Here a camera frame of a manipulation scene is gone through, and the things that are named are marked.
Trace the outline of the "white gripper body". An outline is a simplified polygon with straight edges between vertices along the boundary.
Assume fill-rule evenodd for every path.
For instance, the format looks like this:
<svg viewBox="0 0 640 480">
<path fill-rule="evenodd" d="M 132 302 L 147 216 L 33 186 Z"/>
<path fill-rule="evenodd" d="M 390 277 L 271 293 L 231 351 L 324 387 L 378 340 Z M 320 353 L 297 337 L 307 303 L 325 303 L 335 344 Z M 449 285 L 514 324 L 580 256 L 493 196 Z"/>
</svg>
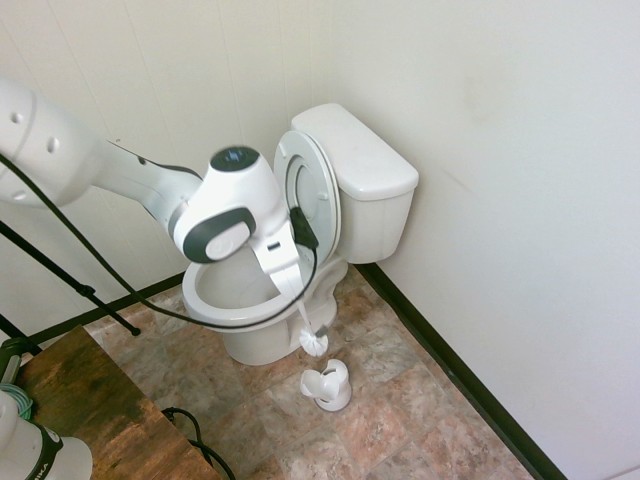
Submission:
<svg viewBox="0 0 640 480">
<path fill-rule="evenodd" d="M 270 277 L 279 293 L 288 301 L 296 301 L 304 289 L 304 282 L 291 222 L 285 221 L 270 236 L 255 236 L 249 245 L 262 271 Z"/>
</svg>

